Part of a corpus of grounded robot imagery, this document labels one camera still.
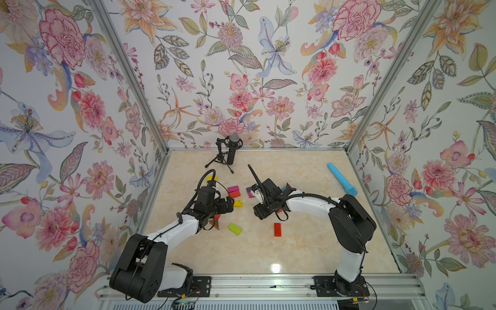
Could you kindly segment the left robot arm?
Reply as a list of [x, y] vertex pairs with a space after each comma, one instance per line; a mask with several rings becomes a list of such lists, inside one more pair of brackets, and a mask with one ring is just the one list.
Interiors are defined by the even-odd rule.
[[233, 212], [234, 204], [232, 197], [221, 197], [216, 187], [197, 189], [173, 223], [155, 233], [136, 233], [128, 239], [109, 280], [110, 288], [142, 303], [162, 291], [189, 293], [193, 270], [179, 263], [167, 263], [168, 253], [204, 230], [215, 216]]

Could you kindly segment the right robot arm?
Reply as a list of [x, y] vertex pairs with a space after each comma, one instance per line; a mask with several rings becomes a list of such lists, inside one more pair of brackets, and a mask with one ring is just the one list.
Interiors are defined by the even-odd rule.
[[352, 195], [330, 198], [298, 191], [292, 187], [282, 190], [272, 180], [251, 186], [259, 204], [254, 214], [263, 220], [282, 211], [310, 214], [330, 221], [342, 246], [340, 264], [333, 276], [333, 288], [341, 296], [350, 296], [362, 278], [362, 265], [368, 242], [377, 228], [375, 221]]

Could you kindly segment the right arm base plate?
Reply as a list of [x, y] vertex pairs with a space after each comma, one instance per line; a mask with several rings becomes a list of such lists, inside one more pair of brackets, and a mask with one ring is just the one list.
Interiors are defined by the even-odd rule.
[[354, 282], [347, 282], [340, 276], [314, 276], [312, 290], [318, 297], [365, 298], [370, 296], [365, 278], [359, 276]]

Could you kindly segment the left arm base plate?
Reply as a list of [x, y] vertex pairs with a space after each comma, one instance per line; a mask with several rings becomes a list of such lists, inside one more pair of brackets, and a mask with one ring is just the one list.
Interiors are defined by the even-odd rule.
[[185, 284], [183, 284], [183, 286], [180, 288], [171, 288], [159, 291], [157, 297], [210, 297], [211, 287], [211, 276], [193, 276], [192, 278], [186, 280]]

